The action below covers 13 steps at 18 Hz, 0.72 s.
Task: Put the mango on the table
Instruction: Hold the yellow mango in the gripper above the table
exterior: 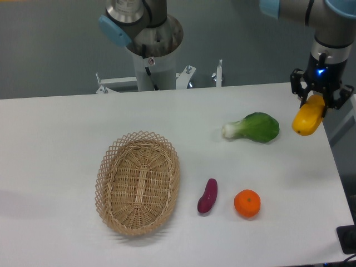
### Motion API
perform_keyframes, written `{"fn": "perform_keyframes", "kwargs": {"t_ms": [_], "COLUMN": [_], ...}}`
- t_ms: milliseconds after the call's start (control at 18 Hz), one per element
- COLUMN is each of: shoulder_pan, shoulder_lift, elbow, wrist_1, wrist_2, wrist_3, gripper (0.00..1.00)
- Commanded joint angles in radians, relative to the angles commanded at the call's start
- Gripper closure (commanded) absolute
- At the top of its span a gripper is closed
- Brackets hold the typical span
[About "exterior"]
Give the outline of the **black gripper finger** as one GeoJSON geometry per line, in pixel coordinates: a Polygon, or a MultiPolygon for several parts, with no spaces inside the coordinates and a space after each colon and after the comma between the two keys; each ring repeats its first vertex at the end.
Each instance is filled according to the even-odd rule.
{"type": "Polygon", "coordinates": [[[296,68],[290,74],[291,91],[300,100],[301,108],[308,99],[308,94],[315,89],[315,83],[310,80],[305,71],[296,68]]]}
{"type": "Polygon", "coordinates": [[[339,92],[339,97],[337,99],[334,98],[334,91],[328,89],[326,87],[322,90],[323,100],[324,100],[324,108],[322,112],[322,117],[325,117],[327,111],[331,109],[340,109],[348,99],[354,93],[354,87],[351,85],[340,85],[340,88],[337,89],[339,92]]]}

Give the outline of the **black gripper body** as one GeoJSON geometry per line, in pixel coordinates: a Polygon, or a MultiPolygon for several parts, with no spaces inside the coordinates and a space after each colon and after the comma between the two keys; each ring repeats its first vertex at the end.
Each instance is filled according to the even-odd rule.
{"type": "Polygon", "coordinates": [[[304,73],[304,81],[308,85],[314,84],[315,90],[323,87],[330,90],[338,90],[342,83],[342,75],[347,64],[347,60],[335,64],[324,62],[319,64],[318,58],[312,55],[309,57],[308,66],[304,73]]]}

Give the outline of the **grey robot arm with blue caps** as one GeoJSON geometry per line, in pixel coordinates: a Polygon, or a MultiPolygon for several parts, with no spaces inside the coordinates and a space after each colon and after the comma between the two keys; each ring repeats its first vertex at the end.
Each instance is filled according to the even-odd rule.
{"type": "MultiPolygon", "coordinates": [[[[259,7],[267,16],[315,29],[307,69],[291,73],[291,90],[302,103],[314,91],[326,109],[341,108],[354,91],[342,75],[355,40],[355,2],[260,1],[259,7]]],[[[132,54],[140,91],[176,88],[174,53],[184,32],[167,13],[166,1],[107,1],[98,24],[112,43],[132,54]]]]}

